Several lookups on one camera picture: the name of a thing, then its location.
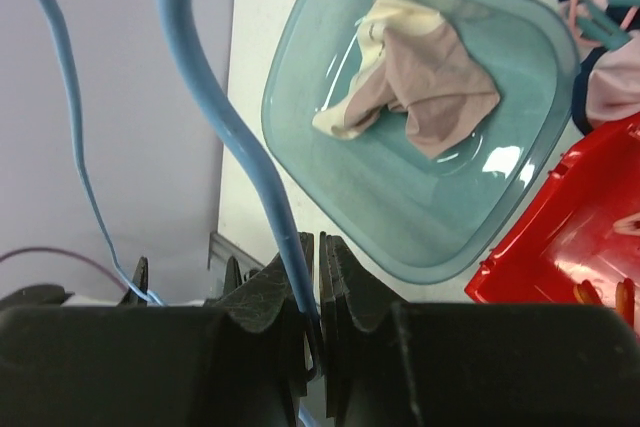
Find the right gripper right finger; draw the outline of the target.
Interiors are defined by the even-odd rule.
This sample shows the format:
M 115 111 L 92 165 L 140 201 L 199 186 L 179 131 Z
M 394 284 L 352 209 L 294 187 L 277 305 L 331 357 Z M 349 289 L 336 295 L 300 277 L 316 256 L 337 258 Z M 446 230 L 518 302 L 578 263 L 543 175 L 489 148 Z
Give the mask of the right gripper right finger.
M 400 297 L 363 267 L 344 239 L 319 242 L 320 310 L 326 355 L 326 411 L 335 420 L 383 420 L 384 342 Z

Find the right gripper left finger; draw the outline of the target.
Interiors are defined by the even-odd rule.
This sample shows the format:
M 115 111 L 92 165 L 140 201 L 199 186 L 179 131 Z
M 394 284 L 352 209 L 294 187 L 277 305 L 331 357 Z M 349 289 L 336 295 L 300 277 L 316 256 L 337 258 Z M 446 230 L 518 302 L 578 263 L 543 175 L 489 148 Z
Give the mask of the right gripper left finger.
M 282 259 L 276 255 L 264 268 L 240 283 L 237 266 L 229 260 L 221 292 L 204 301 L 227 313 L 243 331 L 259 336 L 276 329 L 275 345 L 267 355 L 276 364 L 276 372 L 289 381 L 292 395 L 303 397 L 307 384 L 314 378 L 309 346 L 308 321 L 300 313 Z

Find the beige pink underwear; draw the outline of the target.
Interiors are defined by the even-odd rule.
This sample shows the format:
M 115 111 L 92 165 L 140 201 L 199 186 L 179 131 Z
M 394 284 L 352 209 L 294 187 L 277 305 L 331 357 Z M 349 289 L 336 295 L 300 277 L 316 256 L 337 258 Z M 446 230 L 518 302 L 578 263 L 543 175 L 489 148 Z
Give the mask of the beige pink underwear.
M 312 120 L 353 140 L 383 111 L 406 117 L 409 142 L 429 159 L 469 137 L 501 101 L 493 78 L 437 10 L 413 0 L 375 0 L 361 19 L 358 72 L 346 96 Z

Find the blue wire hanger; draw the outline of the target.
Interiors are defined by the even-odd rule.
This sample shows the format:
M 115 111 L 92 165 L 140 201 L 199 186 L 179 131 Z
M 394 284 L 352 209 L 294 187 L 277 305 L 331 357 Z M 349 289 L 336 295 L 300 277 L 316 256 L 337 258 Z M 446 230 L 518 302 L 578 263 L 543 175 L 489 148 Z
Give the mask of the blue wire hanger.
M 57 0 L 38 0 L 48 20 L 67 94 L 76 168 L 94 215 L 102 216 L 84 159 L 82 102 L 75 59 L 64 15 Z M 192 12 L 192 0 L 156 0 L 169 48 L 183 80 L 201 111 L 253 182 L 279 247 L 301 312 L 315 327 L 311 280 L 304 273 L 302 249 L 294 240 L 295 222 L 274 164 L 223 93 L 204 54 Z

